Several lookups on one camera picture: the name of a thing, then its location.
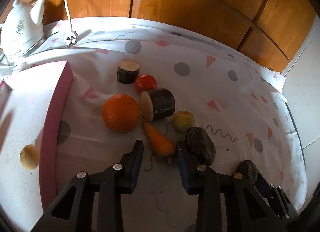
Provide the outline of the dark round avocado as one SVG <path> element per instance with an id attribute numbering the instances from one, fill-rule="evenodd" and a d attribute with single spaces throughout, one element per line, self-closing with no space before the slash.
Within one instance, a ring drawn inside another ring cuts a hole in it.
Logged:
<path id="1" fill-rule="evenodd" d="M 240 172 L 252 185 L 258 180 L 258 169 L 255 163 L 251 160 L 244 160 L 242 161 L 238 167 L 237 171 Z"/>

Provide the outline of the dark elongated avocado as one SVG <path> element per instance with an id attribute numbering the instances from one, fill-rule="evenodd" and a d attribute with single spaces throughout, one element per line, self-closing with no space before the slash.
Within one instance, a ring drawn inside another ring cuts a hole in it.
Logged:
<path id="1" fill-rule="evenodd" d="M 185 147 L 199 164 L 211 166 L 216 156 L 213 141 L 202 127 L 188 128 L 184 138 Z"/>

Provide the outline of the small orange carrot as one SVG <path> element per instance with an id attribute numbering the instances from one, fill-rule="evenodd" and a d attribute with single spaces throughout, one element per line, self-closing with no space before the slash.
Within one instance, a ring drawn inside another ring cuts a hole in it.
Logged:
<path id="1" fill-rule="evenodd" d="M 145 118 L 142 118 L 142 127 L 155 155 L 169 157 L 175 153 L 174 144 Z"/>

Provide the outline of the orange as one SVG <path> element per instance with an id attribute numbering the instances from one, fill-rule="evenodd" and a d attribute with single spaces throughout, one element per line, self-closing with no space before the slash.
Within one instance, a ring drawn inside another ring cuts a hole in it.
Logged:
<path id="1" fill-rule="evenodd" d="M 138 103 L 126 94 L 116 94 L 103 105 L 102 117 L 106 127 L 113 132 L 129 133 L 140 121 Z"/>

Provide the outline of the yellow-green round fruit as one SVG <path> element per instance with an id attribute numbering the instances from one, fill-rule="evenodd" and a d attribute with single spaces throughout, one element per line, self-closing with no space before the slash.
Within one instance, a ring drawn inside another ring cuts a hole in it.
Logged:
<path id="1" fill-rule="evenodd" d="M 195 124 L 195 118 L 191 112 L 180 110 L 175 113 L 172 123 L 174 128 L 180 132 L 185 132 Z"/>

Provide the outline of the dark log piece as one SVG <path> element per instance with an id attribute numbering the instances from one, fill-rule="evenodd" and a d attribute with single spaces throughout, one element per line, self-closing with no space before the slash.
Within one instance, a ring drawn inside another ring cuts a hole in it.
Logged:
<path id="1" fill-rule="evenodd" d="M 142 92 L 140 102 L 142 114 L 149 122 L 165 119 L 175 112 L 175 98 L 165 88 Z"/>

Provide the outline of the red tomato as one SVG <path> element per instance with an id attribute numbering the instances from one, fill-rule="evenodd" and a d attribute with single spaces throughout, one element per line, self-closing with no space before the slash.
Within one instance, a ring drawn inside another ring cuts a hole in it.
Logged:
<path id="1" fill-rule="evenodd" d="M 144 91 L 157 89 L 156 79 L 148 74 L 140 75 L 135 80 L 135 90 L 138 94 L 142 94 Z"/>

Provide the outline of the pink rimmed white tray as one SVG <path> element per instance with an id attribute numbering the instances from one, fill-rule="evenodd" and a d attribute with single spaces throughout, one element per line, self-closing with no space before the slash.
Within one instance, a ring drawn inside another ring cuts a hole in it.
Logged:
<path id="1" fill-rule="evenodd" d="M 31 231 L 42 211 L 39 169 L 25 169 L 25 145 L 41 147 L 51 105 L 61 115 L 73 79 L 67 61 L 45 63 L 4 78 L 10 92 L 1 106 L 1 214 L 13 231 Z"/>

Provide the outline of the patterned white tablecloth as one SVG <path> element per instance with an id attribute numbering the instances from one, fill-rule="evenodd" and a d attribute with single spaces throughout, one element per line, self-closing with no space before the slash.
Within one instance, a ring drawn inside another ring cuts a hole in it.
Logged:
<path id="1" fill-rule="evenodd" d="M 174 157 L 153 153 L 141 125 L 129 133 L 110 131 L 104 103 L 116 94 L 140 102 L 133 84 L 117 81 L 123 59 L 140 63 L 158 88 L 175 98 L 172 116 L 152 124 L 173 144 L 184 138 L 172 123 L 188 111 L 216 149 L 212 168 L 231 175 L 253 161 L 267 181 L 280 186 L 296 210 L 306 199 L 307 177 L 299 137 L 282 94 L 285 78 L 232 48 L 161 23 L 120 18 L 76 19 L 76 45 L 65 45 L 64 22 L 46 28 L 47 39 L 30 56 L 1 70 L 1 78 L 45 63 L 67 61 L 73 79 L 62 113 L 51 105 L 41 147 L 54 161 L 45 173 L 58 194 L 80 171 L 97 173 L 119 162 L 137 139 L 144 155 L 137 188 L 121 198 L 126 231 L 193 231 L 197 196 L 182 186 Z"/>

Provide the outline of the upright wooden log piece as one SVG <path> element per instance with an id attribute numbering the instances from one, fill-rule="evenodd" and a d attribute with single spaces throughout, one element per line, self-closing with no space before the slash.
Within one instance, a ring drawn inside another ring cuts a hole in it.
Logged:
<path id="1" fill-rule="evenodd" d="M 140 67 L 140 63 L 136 60 L 121 60 L 117 68 L 117 81 L 122 84 L 133 84 L 139 76 Z"/>

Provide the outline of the white ceramic electric kettle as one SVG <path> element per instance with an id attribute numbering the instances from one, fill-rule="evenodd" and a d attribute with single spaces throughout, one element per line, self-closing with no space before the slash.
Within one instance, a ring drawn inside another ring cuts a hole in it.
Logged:
<path id="1" fill-rule="evenodd" d="M 14 0 L 12 10 L 1 24 L 1 49 L 9 63 L 25 56 L 42 40 L 45 0 L 34 5 Z"/>

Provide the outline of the wooden wall cabinet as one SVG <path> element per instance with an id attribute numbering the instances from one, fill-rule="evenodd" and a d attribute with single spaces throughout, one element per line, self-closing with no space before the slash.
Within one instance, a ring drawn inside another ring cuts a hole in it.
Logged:
<path id="1" fill-rule="evenodd" d="M 1 0 L 2 21 L 13 1 Z M 68 0 L 68 5 L 73 18 L 131 17 L 185 28 L 275 71 L 293 61 L 319 17 L 311 0 Z M 66 17 L 63 0 L 45 2 L 45 23 Z"/>

